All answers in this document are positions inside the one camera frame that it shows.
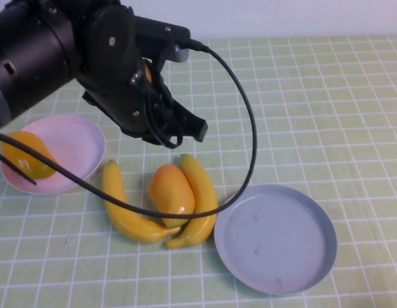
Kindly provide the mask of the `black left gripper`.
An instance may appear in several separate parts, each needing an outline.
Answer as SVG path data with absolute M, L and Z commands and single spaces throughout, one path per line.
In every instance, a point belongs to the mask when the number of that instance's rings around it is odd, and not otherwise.
M 100 6 L 86 23 L 83 47 L 85 67 L 78 81 L 84 99 L 122 133 L 166 148 L 178 148 L 183 136 L 203 142 L 207 122 L 173 99 L 160 72 L 141 57 L 132 9 Z

